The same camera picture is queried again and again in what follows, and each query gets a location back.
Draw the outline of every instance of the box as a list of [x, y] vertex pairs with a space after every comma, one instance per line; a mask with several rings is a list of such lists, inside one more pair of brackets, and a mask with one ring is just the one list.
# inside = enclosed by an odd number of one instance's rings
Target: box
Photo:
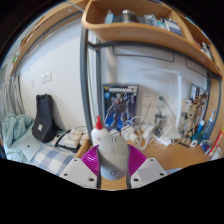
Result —
[[108, 131], [120, 131], [136, 116], [139, 87], [133, 84], [103, 84], [102, 87], [104, 126]]

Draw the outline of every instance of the striped fabric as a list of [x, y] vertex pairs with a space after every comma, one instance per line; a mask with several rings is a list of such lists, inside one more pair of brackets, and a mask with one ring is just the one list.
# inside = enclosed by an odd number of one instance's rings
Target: striped fabric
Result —
[[31, 165], [60, 176], [65, 167], [74, 158], [75, 154], [43, 145], [31, 161]]

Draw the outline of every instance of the wooden shelf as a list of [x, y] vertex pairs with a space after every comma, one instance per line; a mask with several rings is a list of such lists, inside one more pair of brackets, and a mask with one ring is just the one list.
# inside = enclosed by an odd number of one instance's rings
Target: wooden shelf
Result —
[[75, 158], [81, 158], [89, 149], [90, 143], [89, 143], [89, 137], [86, 139], [86, 141], [82, 144], [78, 152], [75, 154]]
[[[141, 23], [105, 24], [110, 10], [115, 16], [124, 9], [130, 9], [136, 16], [154, 14], [157, 19], [171, 18], [180, 26], [183, 37], [170, 31]], [[181, 52], [206, 67], [213, 73], [222, 75], [215, 63], [194, 43], [191, 30], [182, 18], [170, 8], [144, 0], [91, 0], [82, 16], [82, 25], [91, 30], [101, 41], [139, 41], [151, 43]]]
[[178, 13], [178, 15], [180, 16], [180, 18], [183, 20], [183, 22], [186, 24], [186, 26], [190, 30], [190, 32], [191, 32], [194, 40], [196, 40], [200, 44], [202, 42], [204, 42], [206, 44], [209, 44], [209, 45], [211, 44], [211, 41], [202, 33], [202, 31], [197, 26], [195, 26], [194, 24], [192, 24], [189, 20], [187, 20], [180, 13]]
[[[80, 8], [85, 8], [85, 6], [88, 3], [88, 0], [71, 0], [71, 3], [74, 3], [78, 5]], [[78, 12], [79, 9], [75, 8], [72, 5], [69, 4], [60, 4], [50, 11], [48, 11], [44, 16], [34, 25], [33, 29], [24, 37], [22, 40], [20, 47], [18, 49], [19, 56], [15, 63], [13, 64], [11, 75], [15, 72], [17, 66], [19, 65], [19, 62], [22, 60], [25, 53], [29, 50], [29, 48], [37, 41], [37, 39], [49, 28], [51, 28], [56, 23], [60, 22], [61, 20], [65, 19], [66, 17], [71, 16], [72, 14], [75, 14]], [[75, 16], [74, 18], [69, 19], [68, 22], [71, 22], [77, 18], [81, 18], [81, 15]], [[61, 23], [60, 26], [56, 27], [56, 29], [60, 28], [61, 26], [65, 25], [65, 22]]]

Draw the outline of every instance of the white bottle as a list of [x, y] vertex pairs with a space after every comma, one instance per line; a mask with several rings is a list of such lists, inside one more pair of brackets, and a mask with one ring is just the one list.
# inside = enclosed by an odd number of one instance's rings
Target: white bottle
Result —
[[99, 145], [103, 137], [110, 135], [110, 132], [103, 127], [103, 124], [100, 121], [100, 116], [97, 116], [96, 127], [91, 131], [91, 137], [93, 145]]

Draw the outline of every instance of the wall socket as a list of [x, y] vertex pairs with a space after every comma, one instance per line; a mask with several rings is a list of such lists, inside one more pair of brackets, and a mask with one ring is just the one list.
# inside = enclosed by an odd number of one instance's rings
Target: wall socket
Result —
[[153, 106], [155, 94], [153, 93], [141, 93], [141, 106], [147, 107], [148, 105]]

